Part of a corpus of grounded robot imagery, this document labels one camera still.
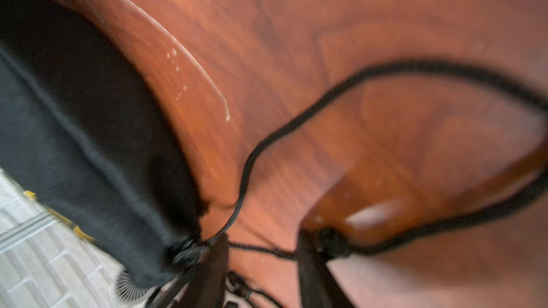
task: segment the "wooden floor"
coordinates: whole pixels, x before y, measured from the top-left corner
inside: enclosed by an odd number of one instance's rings
[[[146,77],[210,203],[204,237],[231,213],[256,143],[366,65],[444,57],[548,95],[546,0],[58,1]],[[331,190],[360,193],[356,224],[380,240],[492,199],[470,193],[545,135],[541,114],[483,88],[421,76],[371,82],[259,158],[229,237],[291,250]],[[330,267],[358,307],[546,307],[546,212],[548,198],[510,219]],[[230,262],[298,307],[294,264],[243,252]]]

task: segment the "white tile floor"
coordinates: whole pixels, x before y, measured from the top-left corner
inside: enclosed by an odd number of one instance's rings
[[[120,264],[50,221],[22,191],[0,171],[0,308],[124,307],[110,294]],[[34,220],[42,221],[37,229],[27,226]]]

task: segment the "black fabric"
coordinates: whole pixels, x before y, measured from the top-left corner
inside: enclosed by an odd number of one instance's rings
[[[50,0],[0,12],[0,167],[136,285],[168,282],[172,255],[200,238],[199,198],[143,79],[78,13]]]

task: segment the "black cord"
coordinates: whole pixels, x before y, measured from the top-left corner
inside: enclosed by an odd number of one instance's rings
[[[243,278],[243,276],[236,271],[230,270],[227,279],[230,283],[230,286],[227,285],[226,289],[232,294],[246,300],[246,302],[249,303],[250,306],[252,306],[253,308],[256,308],[257,305],[253,301],[251,301],[251,294],[261,295],[272,304],[274,304],[276,307],[283,308],[282,304],[266,291],[263,291],[262,289],[253,289],[252,287],[250,287],[249,284],[247,284],[245,278]]]
[[[282,304],[280,302],[278,302],[275,298],[270,296],[270,294],[267,293],[266,291],[263,291],[262,289],[252,289],[252,290],[253,290],[254,293],[259,294],[262,297],[264,297],[265,299],[267,299],[268,301],[270,301],[276,307],[283,308]]]
[[[274,248],[267,248],[267,247],[262,247],[257,245],[249,245],[249,244],[239,244],[239,243],[233,243],[233,242],[229,242],[229,248],[233,248],[236,250],[243,250],[243,251],[266,253],[280,259],[295,261],[295,254],[293,252],[277,250]]]
[[[440,60],[401,60],[391,63],[385,63],[380,65],[374,65],[365,70],[358,72],[352,77],[346,79],[340,84],[333,87],[330,91],[324,94],[315,104],[307,108],[293,120],[268,135],[264,140],[259,142],[248,156],[247,161],[243,167],[242,179],[238,194],[238,200],[236,201],[236,207],[232,212],[229,220],[226,224],[208,241],[214,241],[217,236],[225,233],[230,226],[236,221],[240,210],[242,209],[245,194],[247,192],[249,178],[251,170],[257,161],[259,155],[276,140],[284,137],[285,135],[295,131],[307,120],[312,118],[315,114],[319,113],[327,105],[331,104],[335,99],[346,93],[358,84],[361,84],[367,80],[378,78],[381,76],[399,75],[405,73],[421,73],[429,75],[448,75],[453,78],[457,77],[461,80],[474,82],[476,84],[484,85],[496,89],[508,96],[518,99],[521,102],[539,109],[545,113],[548,112],[548,101],[534,93],[533,91],[525,88],[520,81],[512,79],[511,77],[504,76],[495,71],[484,69],[473,65],[463,65],[456,63],[448,63]],[[535,181],[519,191],[510,200],[493,204],[484,209],[480,209],[476,212],[463,214],[449,219],[442,219],[437,222],[432,222],[418,228],[410,229],[404,233],[399,234],[387,241],[381,242],[377,245],[369,247],[354,247],[354,251],[366,254],[380,253],[385,250],[391,250],[402,244],[405,244],[411,240],[419,237],[432,235],[440,232],[446,232],[454,229],[460,229],[464,227],[475,226],[484,222],[489,222],[495,219],[508,216],[515,211],[524,208],[529,203],[533,202],[548,188],[548,173],[543,171]],[[233,244],[235,248],[240,250],[250,250],[255,252],[268,253],[273,256],[280,256],[279,251],[271,250],[259,246],[239,245]],[[280,257],[282,259],[293,259],[290,257]]]
[[[152,302],[154,301],[156,296],[158,296],[158,294],[160,293],[160,290],[161,290],[161,287],[157,287],[154,290],[154,292],[152,294],[150,294],[150,296],[148,297],[148,299],[145,302],[145,308],[148,308],[152,304]]]

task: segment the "drawstring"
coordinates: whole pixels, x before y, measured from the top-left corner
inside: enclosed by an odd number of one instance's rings
[[[278,302],[275,298],[270,296],[267,292],[261,290],[261,289],[253,289],[251,288],[245,278],[242,277],[239,273],[235,271],[229,271],[229,275],[227,277],[229,281],[229,285],[227,286],[227,290],[231,292],[232,294],[243,298],[246,300],[246,302],[253,308],[257,308],[257,305],[251,301],[251,294],[258,294],[270,301],[270,303],[274,304],[278,308],[283,308],[282,304]]]
[[[513,79],[509,76],[482,67],[440,60],[401,60],[370,66],[333,87],[312,106],[304,110],[281,128],[278,128],[278,130],[272,134],[268,135],[264,140],[260,141],[249,154],[243,167],[238,199],[229,220],[219,232],[205,242],[195,244],[194,246],[188,246],[184,250],[181,250],[174,261],[178,262],[177,260],[192,259],[190,256],[196,255],[196,253],[200,253],[202,250],[208,248],[209,245],[215,243],[215,240],[219,235],[225,233],[232,226],[242,209],[251,176],[251,170],[253,169],[257,158],[265,149],[280,138],[298,129],[306,121],[315,116],[326,106],[330,105],[335,99],[339,98],[355,86],[376,78],[401,74],[445,75],[449,76],[449,79],[464,80],[473,84],[483,85],[495,89],[510,98],[514,98],[525,105],[548,113],[548,101],[544,97],[524,87],[522,85],[523,81]],[[423,226],[409,229],[386,241],[371,246],[345,245],[344,241],[346,241],[346,239],[338,232],[335,231],[336,233],[334,233],[334,230],[324,230],[319,234],[320,248],[326,253],[326,256],[331,258],[345,257],[352,252],[367,255],[378,254],[387,250],[393,250],[394,248],[400,247],[417,238],[476,226],[506,217],[534,202],[547,188],[548,170],[544,170],[535,180],[533,180],[533,182],[519,190],[510,199],[492,204],[491,206],[479,209],[475,212],[430,222]],[[280,259],[295,260],[292,252],[238,243],[230,243],[230,247],[237,250],[265,253]]]

